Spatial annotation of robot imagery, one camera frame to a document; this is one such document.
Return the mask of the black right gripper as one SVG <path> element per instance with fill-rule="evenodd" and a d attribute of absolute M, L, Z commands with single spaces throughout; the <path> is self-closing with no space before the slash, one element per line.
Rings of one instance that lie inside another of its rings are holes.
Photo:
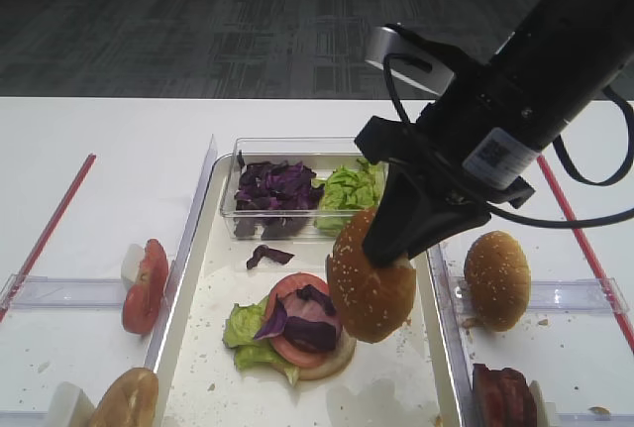
<path fill-rule="evenodd" d="M 509 203 L 520 208 L 535 189 L 518 176 L 506 189 L 495 189 L 467 173 L 459 164 L 445 160 L 411 125 L 372 116 L 354 139 L 355 145 L 372 162 L 389 162 L 385 189 L 363 242 L 369 260 L 379 267 L 401 256 L 408 259 L 438 243 L 483 226 L 491 219 L 481 204 Z M 446 186 L 471 201 L 453 204 L 431 197 L 426 179 Z"/>

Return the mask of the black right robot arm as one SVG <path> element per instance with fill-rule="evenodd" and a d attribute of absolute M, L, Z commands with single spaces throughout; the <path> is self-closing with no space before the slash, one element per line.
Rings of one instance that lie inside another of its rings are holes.
<path fill-rule="evenodd" d="M 633 0 L 540 0 L 490 61 L 397 24 L 373 30 L 366 59 L 397 119 L 370 119 L 355 143 L 389 166 L 364 239 L 375 264 L 412 258 L 492 216 L 555 229 L 519 208 L 523 172 L 597 94 L 633 110 L 612 81 L 633 57 Z"/>

